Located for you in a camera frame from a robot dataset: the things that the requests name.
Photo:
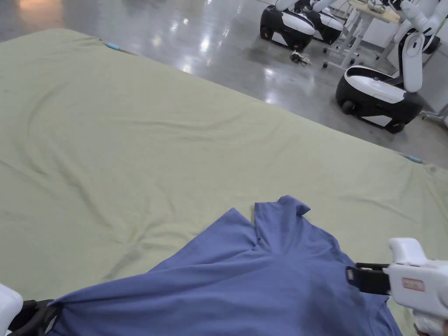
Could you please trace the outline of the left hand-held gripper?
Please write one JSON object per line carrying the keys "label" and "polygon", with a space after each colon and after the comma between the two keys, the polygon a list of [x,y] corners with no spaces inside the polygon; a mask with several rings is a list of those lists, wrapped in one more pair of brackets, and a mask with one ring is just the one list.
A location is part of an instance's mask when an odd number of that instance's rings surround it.
{"label": "left hand-held gripper", "polygon": [[0,331],[48,333],[57,323],[63,307],[52,299],[24,300],[11,288],[0,285]]}

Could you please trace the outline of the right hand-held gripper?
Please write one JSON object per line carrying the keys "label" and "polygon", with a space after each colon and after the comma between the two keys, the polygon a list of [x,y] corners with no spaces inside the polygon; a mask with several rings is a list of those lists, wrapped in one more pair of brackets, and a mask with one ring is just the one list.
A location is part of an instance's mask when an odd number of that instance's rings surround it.
{"label": "right hand-held gripper", "polygon": [[370,268],[387,275],[388,294],[413,312],[418,331],[442,336],[448,319],[448,262],[430,259],[414,238],[391,238],[390,264],[356,263],[346,266],[346,280],[360,292],[368,292]]}

